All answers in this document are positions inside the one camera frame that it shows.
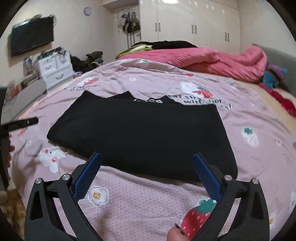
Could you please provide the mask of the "left hand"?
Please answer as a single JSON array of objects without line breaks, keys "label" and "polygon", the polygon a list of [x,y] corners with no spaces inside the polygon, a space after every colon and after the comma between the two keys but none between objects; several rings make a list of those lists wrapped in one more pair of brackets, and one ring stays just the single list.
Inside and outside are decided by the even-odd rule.
[{"label": "left hand", "polygon": [[10,145],[10,147],[9,147],[9,152],[8,152],[8,154],[6,155],[6,165],[7,165],[8,168],[11,166],[11,160],[12,160],[11,153],[12,153],[14,150],[15,150],[15,146],[14,146],[14,145]]}]

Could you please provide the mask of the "right hand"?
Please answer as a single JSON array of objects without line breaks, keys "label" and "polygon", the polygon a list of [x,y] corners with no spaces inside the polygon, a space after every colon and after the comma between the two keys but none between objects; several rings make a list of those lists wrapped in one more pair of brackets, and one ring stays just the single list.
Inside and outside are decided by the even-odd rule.
[{"label": "right hand", "polygon": [[166,236],[167,241],[189,241],[183,230],[175,223]]}]

